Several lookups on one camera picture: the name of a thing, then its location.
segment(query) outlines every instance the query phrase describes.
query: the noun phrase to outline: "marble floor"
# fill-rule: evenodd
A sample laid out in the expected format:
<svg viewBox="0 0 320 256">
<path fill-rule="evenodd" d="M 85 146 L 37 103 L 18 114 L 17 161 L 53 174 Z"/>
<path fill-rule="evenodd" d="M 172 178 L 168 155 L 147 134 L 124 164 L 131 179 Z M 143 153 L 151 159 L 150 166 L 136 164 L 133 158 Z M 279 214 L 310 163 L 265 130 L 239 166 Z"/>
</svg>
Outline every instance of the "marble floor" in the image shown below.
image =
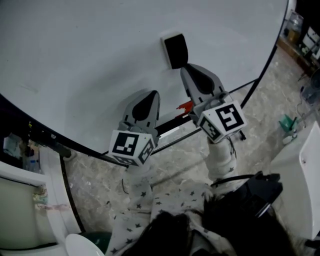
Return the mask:
<svg viewBox="0 0 320 256">
<path fill-rule="evenodd" d="M 302 72 L 284 51 L 276 51 L 258 88 L 244 108 L 248 125 L 243 132 L 247 139 L 241 141 L 237 134 L 232 138 L 240 174 L 253 174 L 260 170 L 268 172 L 271 160 L 283 148 L 285 134 L 278 121 L 284 114 L 298 117 L 296 106 L 300 102 L 300 88 L 309 82 L 308 79 L 297 82 Z M 244 87 L 231 96 L 241 102 L 249 89 L 248 86 Z M 308 106 L 303 102 L 299 110 L 305 113 Z M 306 122 L 311 124 L 314 120 L 315 117 L 310 116 Z M 195 129 L 188 122 L 161 139 L 159 147 Z M 208 153 L 206 136 L 198 132 L 153 155 L 152 167 L 156 169 L 158 181 L 154 189 L 168 191 L 184 179 L 210 182 L 204 162 Z M 74 160 L 66 163 L 66 172 L 85 229 L 111 231 L 116 212 L 126 209 L 129 202 L 122 184 L 124 168 L 78 153 Z M 275 209 L 284 210 L 281 201 L 276 202 Z M 312 255 L 311 249 L 304 248 L 303 240 L 293 236 L 293 242 L 301 255 Z"/>
</svg>

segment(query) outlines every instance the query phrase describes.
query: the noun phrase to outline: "star-patterned fabric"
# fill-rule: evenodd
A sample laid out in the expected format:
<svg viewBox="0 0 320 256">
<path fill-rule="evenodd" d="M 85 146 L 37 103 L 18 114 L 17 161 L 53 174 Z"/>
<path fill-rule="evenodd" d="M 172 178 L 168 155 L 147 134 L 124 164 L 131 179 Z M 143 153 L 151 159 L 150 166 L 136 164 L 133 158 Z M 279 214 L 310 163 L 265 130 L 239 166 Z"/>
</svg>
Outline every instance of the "star-patterned fabric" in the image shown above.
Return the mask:
<svg viewBox="0 0 320 256">
<path fill-rule="evenodd" d="M 189 216 L 190 229 L 197 232 L 200 237 L 196 239 L 198 243 L 193 249 L 201 248 L 199 241 L 203 239 L 203 248 L 207 248 L 206 243 L 209 242 L 215 252 L 236 256 L 227 239 L 204 229 L 201 226 L 200 216 L 189 211 L 202 211 L 204 201 L 211 198 L 214 192 L 209 185 L 189 179 L 177 187 L 176 191 L 153 195 L 150 184 L 147 181 L 142 181 L 135 186 L 134 192 L 130 194 L 130 197 L 132 194 L 134 196 L 130 198 L 128 211 L 117 215 L 105 255 L 121 256 L 139 239 L 144 229 L 158 214 L 169 212 L 173 215 L 185 213 Z"/>
</svg>

